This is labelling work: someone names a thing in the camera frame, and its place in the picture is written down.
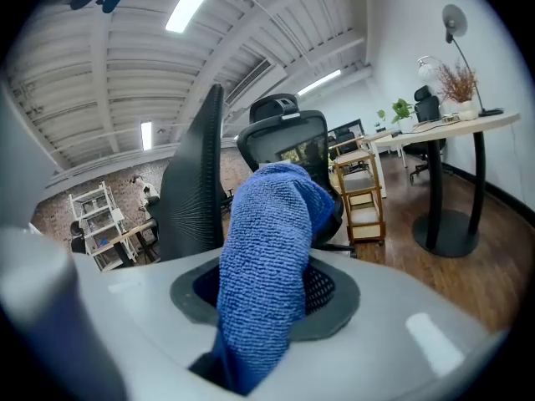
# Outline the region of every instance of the dried flower arrangement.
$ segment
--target dried flower arrangement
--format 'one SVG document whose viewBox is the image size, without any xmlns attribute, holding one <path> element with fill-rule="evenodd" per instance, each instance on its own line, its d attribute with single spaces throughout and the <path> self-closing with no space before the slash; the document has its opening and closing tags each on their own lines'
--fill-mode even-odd
<svg viewBox="0 0 535 401">
<path fill-rule="evenodd" d="M 455 69 L 442 64 L 438 68 L 438 79 L 442 84 L 441 94 L 445 99 L 451 99 L 456 103 L 470 101 L 476 90 L 476 75 L 459 63 Z"/>
</svg>

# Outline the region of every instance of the round desk base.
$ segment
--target round desk base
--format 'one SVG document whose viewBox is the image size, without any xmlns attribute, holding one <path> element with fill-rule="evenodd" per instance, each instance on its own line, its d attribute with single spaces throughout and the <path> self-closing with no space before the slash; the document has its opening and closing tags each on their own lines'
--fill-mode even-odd
<svg viewBox="0 0 535 401">
<path fill-rule="evenodd" d="M 428 248 L 427 214 L 419 216 L 412 226 L 416 242 L 428 252 L 448 258 L 463 257 L 476 249 L 479 233 L 468 234 L 470 217 L 459 211 L 442 210 L 441 228 L 438 231 L 435 248 Z"/>
</svg>

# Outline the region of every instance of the brick wall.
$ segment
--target brick wall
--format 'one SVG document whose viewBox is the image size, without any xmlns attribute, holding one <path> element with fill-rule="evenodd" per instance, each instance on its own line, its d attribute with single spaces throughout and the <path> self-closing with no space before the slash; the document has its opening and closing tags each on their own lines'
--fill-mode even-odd
<svg viewBox="0 0 535 401">
<path fill-rule="evenodd" d="M 74 220 L 69 203 L 69 194 L 81 195 L 87 191 L 98 188 L 104 181 L 111 188 L 115 204 L 126 217 L 126 229 L 138 226 L 145 219 L 145 214 L 138 211 L 139 192 L 137 187 L 130 183 L 132 175 L 139 174 L 147 183 L 151 183 L 160 191 L 161 177 L 169 163 L 169 159 L 157 160 L 148 164 L 132 166 L 97 179 L 87 181 L 68 189 L 56 196 L 41 202 L 33 215 L 32 224 L 44 235 L 62 242 L 70 249 L 70 224 Z M 251 174 L 247 164 L 237 149 L 222 149 L 221 154 L 221 182 L 225 190 L 237 187 Z M 145 233 L 147 240 L 150 231 Z"/>
</svg>

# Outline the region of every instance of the microfiber cloth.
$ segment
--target microfiber cloth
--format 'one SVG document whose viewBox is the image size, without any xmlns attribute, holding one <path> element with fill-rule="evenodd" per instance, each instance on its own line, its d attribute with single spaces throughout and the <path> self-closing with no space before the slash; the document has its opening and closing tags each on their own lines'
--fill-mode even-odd
<svg viewBox="0 0 535 401">
<path fill-rule="evenodd" d="M 249 393 L 288 349 L 290 327 L 305 317 L 313 235 L 333 208 L 329 193 L 297 165 L 266 165 L 238 189 L 220 255 L 213 350 L 229 389 Z"/>
</svg>

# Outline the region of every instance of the black lamp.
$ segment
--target black lamp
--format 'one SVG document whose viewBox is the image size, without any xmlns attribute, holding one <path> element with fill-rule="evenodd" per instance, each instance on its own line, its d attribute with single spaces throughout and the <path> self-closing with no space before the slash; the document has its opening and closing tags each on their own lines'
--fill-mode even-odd
<svg viewBox="0 0 535 401">
<path fill-rule="evenodd" d="M 461 48 L 459 48 L 457 41 L 454 39 L 454 37 L 464 36 L 466 34 L 466 30 L 468 29 L 468 22 L 466 20 L 464 12 L 462 12 L 462 10 L 460 10 L 455 4 L 448 4 L 442 9 L 442 22 L 446 27 L 446 41 L 448 43 L 453 42 L 457 46 L 457 49 L 459 50 L 459 53 L 461 54 L 462 59 L 466 64 L 466 67 L 472 73 L 470 65 L 468 65 L 468 62 L 466 61 L 464 53 L 461 51 Z M 503 113 L 503 109 L 485 109 L 485 107 L 483 107 L 482 97 L 481 95 L 479 95 L 479 89 L 477 88 L 477 84 L 476 93 L 477 98 L 479 99 L 479 104 L 481 106 L 481 112 L 479 113 L 480 116 L 493 116 L 494 114 Z"/>
</svg>

